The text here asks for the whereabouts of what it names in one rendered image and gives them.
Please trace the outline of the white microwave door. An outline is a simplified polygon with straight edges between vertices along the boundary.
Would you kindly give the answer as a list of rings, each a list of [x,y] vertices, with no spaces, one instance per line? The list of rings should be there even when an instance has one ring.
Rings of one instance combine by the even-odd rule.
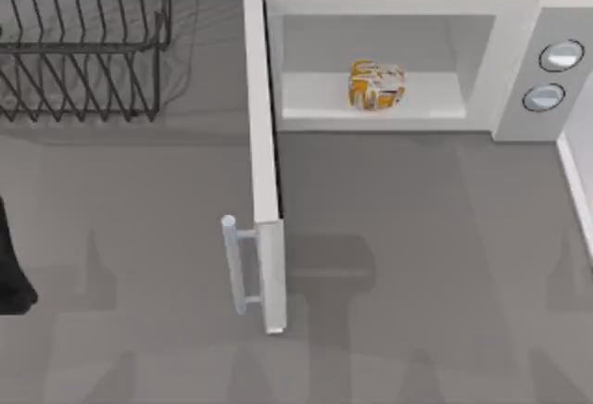
[[[243,0],[253,223],[259,303],[268,335],[287,327],[284,220],[276,171],[274,114],[264,0]]]

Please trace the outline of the yellow and white food box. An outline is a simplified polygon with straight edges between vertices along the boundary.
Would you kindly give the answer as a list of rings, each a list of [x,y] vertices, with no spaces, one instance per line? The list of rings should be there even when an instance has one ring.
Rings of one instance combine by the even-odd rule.
[[[392,108],[401,102],[405,82],[406,73],[396,64],[358,59],[349,70],[348,102],[364,111]]]

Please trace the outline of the pale microwave oven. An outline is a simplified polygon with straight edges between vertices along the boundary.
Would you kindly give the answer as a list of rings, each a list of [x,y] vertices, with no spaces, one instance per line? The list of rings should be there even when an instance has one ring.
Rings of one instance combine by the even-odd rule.
[[[269,71],[283,131],[489,132],[503,141],[552,141],[593,71],[593,4],[541,0],[264,0]],[[572,69],[540,68],[549,45],[586,49]],[[358,59],[400,66],[405,94],[368,112],[348,102]],[[525,93],[556,83],[563,101],[524,108]]]

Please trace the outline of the small round microwave knob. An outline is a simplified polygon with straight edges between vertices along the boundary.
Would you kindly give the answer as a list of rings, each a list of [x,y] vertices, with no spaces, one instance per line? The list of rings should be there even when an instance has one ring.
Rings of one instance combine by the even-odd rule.
[[[529,89],[523,97],[523,106],[531,112],[547,112],[557,107],[564,97],[564,88],[550,83]]]

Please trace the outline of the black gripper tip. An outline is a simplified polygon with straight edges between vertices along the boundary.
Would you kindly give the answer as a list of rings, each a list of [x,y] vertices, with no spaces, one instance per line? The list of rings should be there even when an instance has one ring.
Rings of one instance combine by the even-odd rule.
[[[38,293],[16,256],[4,199],[0,196],[0,316],[22,316],[38,302]]]

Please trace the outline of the large round microwave knob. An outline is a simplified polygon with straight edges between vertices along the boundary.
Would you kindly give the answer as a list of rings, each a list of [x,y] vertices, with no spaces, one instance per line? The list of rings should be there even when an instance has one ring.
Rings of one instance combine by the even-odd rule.
[[[584,58],[585,47],[574,39],[549,44],[539,55],[541,69],[550,73],[564,72],[577,66]]]

